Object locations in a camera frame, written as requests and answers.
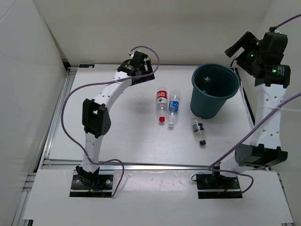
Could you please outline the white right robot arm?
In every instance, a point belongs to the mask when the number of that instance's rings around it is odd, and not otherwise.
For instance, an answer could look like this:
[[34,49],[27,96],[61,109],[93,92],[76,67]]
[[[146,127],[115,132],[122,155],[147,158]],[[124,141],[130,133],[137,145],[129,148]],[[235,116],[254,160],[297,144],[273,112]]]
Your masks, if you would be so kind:
[[284,102],[291,77],[290,66],[281,63],[287,43],[287,35],[279,32],[267,32],[261,40],[246,32],[225,51],[232,57],[243,49],[236,62],[255,78],[257,107],[255,126],[243,139],[249,139],[249,144],[241,141],[232,148],[232,157],[224,155],[210,167],[215,172],[211,182],[216,188],[224,187],[228,178],[247,170],[274,166],[288,157],[280,141],[280,104]]

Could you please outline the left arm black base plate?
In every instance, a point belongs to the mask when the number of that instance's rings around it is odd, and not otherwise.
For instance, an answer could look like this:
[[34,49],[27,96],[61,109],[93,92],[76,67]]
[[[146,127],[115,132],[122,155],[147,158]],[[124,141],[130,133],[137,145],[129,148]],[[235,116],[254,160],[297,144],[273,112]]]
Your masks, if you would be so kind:
[[112,171],[100,171],[95,186],[86,185],[80,176],[74,172],[69,196],[88,198],[110,198],[112,195],[114,174]]

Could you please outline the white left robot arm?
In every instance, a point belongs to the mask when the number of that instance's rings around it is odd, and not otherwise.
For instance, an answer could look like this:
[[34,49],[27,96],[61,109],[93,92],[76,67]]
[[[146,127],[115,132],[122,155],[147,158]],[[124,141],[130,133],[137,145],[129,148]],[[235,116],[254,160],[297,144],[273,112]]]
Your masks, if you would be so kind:
[[152,72],[151,60],[148,55],[135,51],[130,59],[123,62],[115,72],[113,83],[105,86],[95,98],[83,102],[82,124],[85,131],[85,151],[82,163],[76,167],[81,182],[88,188],[98,187],[99,152],[104,135],[111,127],[109,111],[122,94],[131,85],[154,79],[154,75],[137,78]]

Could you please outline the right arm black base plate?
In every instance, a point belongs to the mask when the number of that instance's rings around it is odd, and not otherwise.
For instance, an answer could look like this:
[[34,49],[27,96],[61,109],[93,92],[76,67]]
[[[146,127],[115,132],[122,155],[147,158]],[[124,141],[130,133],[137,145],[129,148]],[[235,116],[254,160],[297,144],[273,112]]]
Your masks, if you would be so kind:
[[197,173],[191,177],[197,183],[198,199],[241,199],[238,178],[221,176],[219,173]]

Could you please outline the blue label white cap bottle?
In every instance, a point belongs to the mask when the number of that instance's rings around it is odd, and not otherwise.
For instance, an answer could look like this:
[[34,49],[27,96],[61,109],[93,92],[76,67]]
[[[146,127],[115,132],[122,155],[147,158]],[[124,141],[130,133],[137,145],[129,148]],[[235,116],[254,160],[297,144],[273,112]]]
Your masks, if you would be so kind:
[[202,82],[204,86],[209,86],[212,84],[212,78],[210,76],[203,75]]

